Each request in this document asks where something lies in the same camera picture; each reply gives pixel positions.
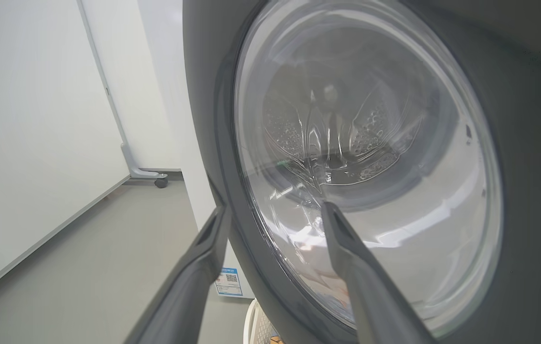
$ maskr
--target gray floor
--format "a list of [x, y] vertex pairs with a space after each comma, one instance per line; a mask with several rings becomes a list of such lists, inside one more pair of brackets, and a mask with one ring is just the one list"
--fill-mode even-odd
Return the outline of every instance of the gray floor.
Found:
[[[122, 185], [0, 281], [0, 344], [121, 343], [197, 234], [185, 184]], [[242, 341], [211, 290], [199, 343]]]

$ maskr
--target laundry basket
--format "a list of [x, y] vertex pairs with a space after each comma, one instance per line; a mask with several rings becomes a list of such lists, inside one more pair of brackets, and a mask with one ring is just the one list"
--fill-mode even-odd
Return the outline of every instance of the laundry basket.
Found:
[[274, 331], [257, 299], [253, 299], [244, 319], [243, 344], [269, 344]]

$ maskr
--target white panel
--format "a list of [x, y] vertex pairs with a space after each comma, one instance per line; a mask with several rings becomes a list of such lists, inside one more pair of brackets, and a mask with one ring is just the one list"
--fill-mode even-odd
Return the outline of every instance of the white panel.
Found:
[[[200, 230], [215, 209], [215, 200], [196, 139], [185, 78], [183, 4], [181, 0], [139, 0], [139, 9], [163, 100], [166, 107], [172, 109], [168, 118], [180, 143], [181, 172]], [[244, 298], [253, 298], [253, 291], [230, 244], [224, 267], [238, 270]]]
[[178, 141], [159, 93], [137, 0], [83, 0], [83, 6], [138, 167], [179, 169]]
[[128, 170], [74, 0], [0, 0], [0, 276]]

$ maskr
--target washing machine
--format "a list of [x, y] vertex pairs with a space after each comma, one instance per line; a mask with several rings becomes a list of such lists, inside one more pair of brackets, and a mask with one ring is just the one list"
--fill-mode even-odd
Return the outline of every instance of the washing machine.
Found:
[[439, 342], [541, 343], [541, 1], [187, 0], [183, 46], [206, 177], [284, 342], [358, 341], [331, 202]]

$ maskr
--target whiteboard leg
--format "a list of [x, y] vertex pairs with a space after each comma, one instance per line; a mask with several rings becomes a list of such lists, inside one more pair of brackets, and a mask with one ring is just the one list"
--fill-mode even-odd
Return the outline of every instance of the whiteboard leg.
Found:
[[128, 170], [130, 171], [130, 177], [136, 179], [162, 179], [168, 176], [164, 173], [143, 171], [137, 164], [135, 164], [135, 159], [132, 157], [132, 152], [130, 152], [130, 147], [128, 144], [122, 143], [122, 153], [124, 153], [124, 159], [126, 159], [126, 165], [128, 165]]

